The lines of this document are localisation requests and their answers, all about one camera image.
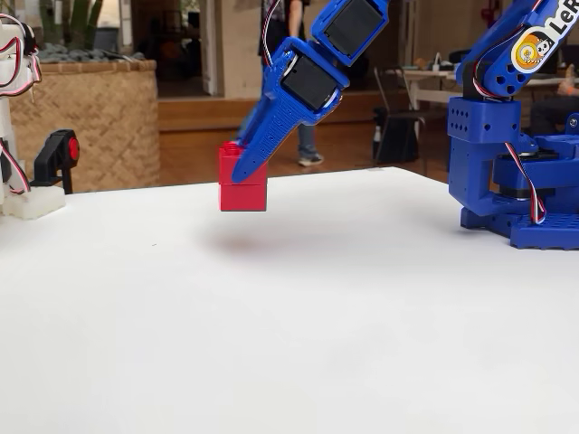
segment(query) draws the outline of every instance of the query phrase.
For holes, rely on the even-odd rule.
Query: logo sticker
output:
[[[555,16],[547,18],[545,26],[531,27],[518,38],[510,56],[513,66],[525,74],[539,70],[578,17],[579,0],[559,0]]]

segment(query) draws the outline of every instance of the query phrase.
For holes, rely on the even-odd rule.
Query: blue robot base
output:
[[[517,249],[579,249],[579,215],[549,213],[540,225],[531,223],[529,215],[500,214],[480,217],[462,208],[460,226],[485,229],[507,237]]]
[[[460,225],[495,232],[518,249],[579,249],[579,114],[564,134],[520,133],[520,103],[465,98],[449,103],[449,192],[464,207]],[[509,154],[512,145],[546,208],[530,220],[528,181]],[[490,181],[498,191],[490,191]]]

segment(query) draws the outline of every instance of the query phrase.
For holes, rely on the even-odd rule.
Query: blue robotic arm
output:
[[[514,95],[556,52],[579,17],[579,0],[516,0],[457,70],[463,96],[449,101],[449,191],[460,224],[517,248],[579,249],[577,114],[563,135],[520,132]],[[498,186],[490,191],[489,177]]]
[[[349,86],[335,66],[352,66],[388,23],[389,0],[333,0],[311,26],[313,40],[286,38],[264,75],[263,94],[242,133],[232,172],[241,183],[273,155],[299,124],[317,124]]]

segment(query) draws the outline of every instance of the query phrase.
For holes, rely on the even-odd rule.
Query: wicker planter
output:
[[[11,100],[18,156],[33,160],[55,129],[81,144],[75,192],[158,185],[157,82],[153,61],[43,64],[43,82]]]

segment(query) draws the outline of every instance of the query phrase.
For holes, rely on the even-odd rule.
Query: table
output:
[[[0,432],[578,432],[579,253],[397,169],[273,178],[265,213],[216,189],[0,220]]]
[[[428,79],[456,82],[455,74],[452,71],[404,70],[404,76],[406,77],[408,87],[410,88],[411,102],[417,109],[420,107],[420,101],[448,104],[450,98],[462,96],[461,92],[451,90],[427,90],[421,89],[420,87],[421,82]],[[554,87],[561,84],[563,80],[563,78],[532,79],[525,86],[527,88]]]

